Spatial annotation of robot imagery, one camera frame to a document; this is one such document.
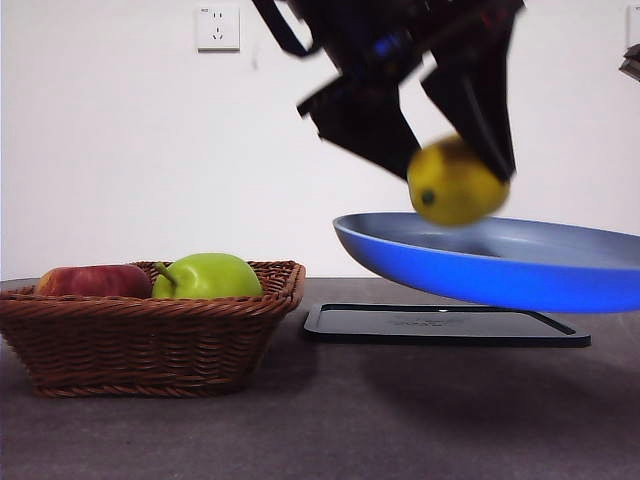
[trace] wall outlet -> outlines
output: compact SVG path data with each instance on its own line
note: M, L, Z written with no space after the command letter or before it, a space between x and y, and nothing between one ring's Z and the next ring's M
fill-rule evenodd
M240 6L225 2L198 7L196 35L199 52L240 50Z
M640 43L640 4L627 8L627 48Z

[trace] dark tabletop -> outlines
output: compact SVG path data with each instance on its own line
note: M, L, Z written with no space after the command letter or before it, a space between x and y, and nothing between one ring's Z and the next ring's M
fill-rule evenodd
M3 346L2 478L640 478L638 312L559 315L586 348L349 345L302 337L319 302L455 303L308 279L250 387L208 399L38 398Z

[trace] lemon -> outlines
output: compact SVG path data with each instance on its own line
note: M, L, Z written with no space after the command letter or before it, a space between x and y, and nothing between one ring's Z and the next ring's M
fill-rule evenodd
M509 195L509 182L501 182L458 135L417 152L409 163L407 181L416 212L444 226L480 220Z

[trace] wicker basket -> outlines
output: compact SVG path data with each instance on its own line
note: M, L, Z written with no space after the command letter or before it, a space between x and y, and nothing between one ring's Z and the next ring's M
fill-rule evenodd
M249 262L264 295L215 300L0 295L0 333L47 397L202 397L239 390L303 295L292 261ZM136 262L152 281L153 262Z

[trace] red apple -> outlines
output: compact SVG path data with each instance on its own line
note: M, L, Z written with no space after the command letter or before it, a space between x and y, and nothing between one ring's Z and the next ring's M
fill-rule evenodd
M151 280L135 265L58 267L38 281L36 295L82 295L87 297L151 296Z

